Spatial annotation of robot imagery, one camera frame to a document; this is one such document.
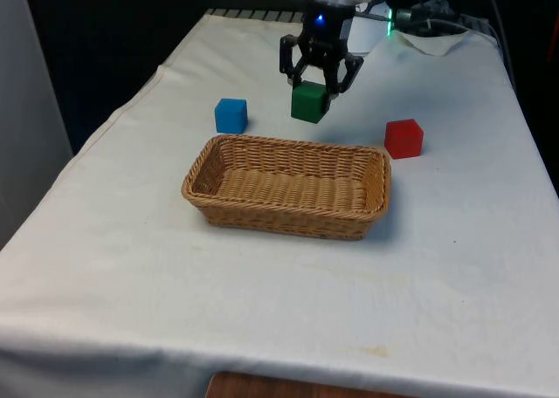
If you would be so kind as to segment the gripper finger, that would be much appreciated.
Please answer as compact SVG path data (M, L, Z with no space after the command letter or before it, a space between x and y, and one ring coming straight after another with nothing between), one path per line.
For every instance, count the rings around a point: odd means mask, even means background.
M322 72L325 80L325 99L322 112L326 113L331 101L345 93L361 70L364 58L347 52L342 59L325 57Z
M315 66L314 49L315 39L305 33L300 36L287 34L279 42L279 71L287 76L292 88L302 83L302 74L309 66ZM293 50L300 49L300 58L293 62Z

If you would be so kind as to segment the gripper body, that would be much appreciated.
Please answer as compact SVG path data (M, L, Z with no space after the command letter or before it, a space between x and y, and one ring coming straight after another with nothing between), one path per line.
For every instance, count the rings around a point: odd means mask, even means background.
M304 12L300 41L347 49L352 21L352 5L311 2Z

